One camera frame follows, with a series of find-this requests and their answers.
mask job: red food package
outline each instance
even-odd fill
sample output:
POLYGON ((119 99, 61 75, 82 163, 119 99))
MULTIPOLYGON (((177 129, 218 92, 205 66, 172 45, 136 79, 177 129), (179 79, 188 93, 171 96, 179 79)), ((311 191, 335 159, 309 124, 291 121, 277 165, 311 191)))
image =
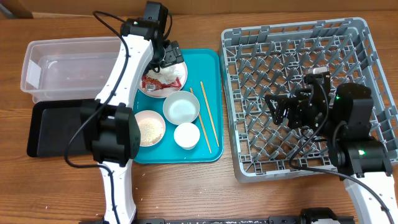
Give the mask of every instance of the red food package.
POLYGON ((142 76, 142 88, 147 91, 162 90, 164 88, 180 88, 181 83, 178 78, 170 84, 162 84, 159 80, 149 78, 147 75, 142 76))

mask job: teal tray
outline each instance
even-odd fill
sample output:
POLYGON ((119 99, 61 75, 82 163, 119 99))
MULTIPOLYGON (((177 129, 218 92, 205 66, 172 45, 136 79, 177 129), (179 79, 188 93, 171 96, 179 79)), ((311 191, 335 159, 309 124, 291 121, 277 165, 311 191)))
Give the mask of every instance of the teal tray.
POLYGON ((140 164, 170 164, 183 162, 214 162, 217 161, 224 151, 223 135, 223 104, 221 99, 221 76, 220 62, 216 52, 210 49, 188 49, 182 50, 182 54, 188 68, 188 78, 182 91, 193 89, 199 100, 200 114, 206 129, 212 153, 210 154, 203 135, 199 118, 193 124, 200 130, 200 140, 192 150, 184 150, 174 141, 174 125, 166 120, 163 115, 163 99, 149 97, 138 90, 133 111, 138 113, 144 110, 153 110, 163 116, 166 122, 166 132, 162 140, 155 146, 140 147, 137 157, 134 159, 140 164), (216 139, 211 127, 210 117, 207 112, 205 98, 201 90, 200 81, 205 86, 207 100, 210 106, 211 115, 218 135, 216 139))

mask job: chopsticks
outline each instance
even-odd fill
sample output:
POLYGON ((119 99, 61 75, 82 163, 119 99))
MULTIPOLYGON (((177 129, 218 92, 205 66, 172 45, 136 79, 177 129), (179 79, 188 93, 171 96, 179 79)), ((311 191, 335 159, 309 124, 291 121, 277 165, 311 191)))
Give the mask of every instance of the chopsticks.
POLYGON ((211 154, 211 147, 210 147, 210 144, 209 144, 209 139, 207 139, 206 129, 205 129, 205 126, 203 125, 203 121, 201 120, 200 111, 199 111, 199 120, 200 120, 200 124, 201 124, 201 129, 203 130, 203 134, 205 135, 207 147, 209 147, 209 151, 210 151, 210 154, 211 154))
POLYGON ((220 145, 218 144, 216 128, 214 127, 213 117, 211 116, 209 103, 207 102, 207 96, 206 96, 206 92, 205 92, 205 87, 203 86, 203 82, 202 81, 200 81, 200 85, 201 85, 201 90, 203 92, 203 96, 205 96, 207 111, 209 112, 209 117, 210 117, 210 121, 211 121, 211 126, 213 127, 214 137, 216 138, 217 146, 219 147, 220 145))

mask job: small white bowl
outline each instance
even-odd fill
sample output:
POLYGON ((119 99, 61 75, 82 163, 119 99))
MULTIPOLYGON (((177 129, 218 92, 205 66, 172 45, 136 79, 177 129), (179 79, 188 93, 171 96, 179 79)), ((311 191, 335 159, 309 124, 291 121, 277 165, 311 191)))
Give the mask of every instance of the small white bowl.
POLYGON ((172 93, 163 104, 163 114, 167 121, 175 125, 191 123, 199 114, 199 101, 187 91, 172 93))
POLYGON ((154 146, 158 142, 160 142, 160 140, 162 140, 164 133, 166 132, 166 123, 160 114, 156 113, 155 111, 145 110, 145 111, 136 113, 135 117, 136 117, 138 124, 140 123, 140 121, 143 121, 144 119, 155 119, 155 120, 159 121, 159 123, 163 126, 163 133, 162 133, 160 139, 158 139, 158 141, 153 142, 153 144, 145 145, 145 146, 140 143, 140 146, 142 146, 142 147, 154 146))
POLYGON ((174 141, 185 150, 193 149, 199 139, 199 128, 192 123, 182 123, 174 131, 174 141))

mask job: gray dish rack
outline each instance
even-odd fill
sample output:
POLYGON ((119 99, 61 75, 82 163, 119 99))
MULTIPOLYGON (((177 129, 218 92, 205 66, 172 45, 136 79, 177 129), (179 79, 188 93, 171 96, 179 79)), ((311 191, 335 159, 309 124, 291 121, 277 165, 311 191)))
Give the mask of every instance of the gray dish rack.
MULTIPOLYGON (((286 119, 274 125, 263 99, 266 94, 292 96, 304 87, 303 72, 310 67, 329 67, 331 105, 340 83, 372 89, 371 134, 386 146, 393 164, 398 162, 398 111, 362 18, 226 29, 221 35, 220 62, 234 173, 240 182, 316 174, 288 165, 292 153, 304 143, 303 135, 311 135, 312 130, 291 130, 286 119)), ((295 162, 336 170, 324 142, 310 143, 295 162)))

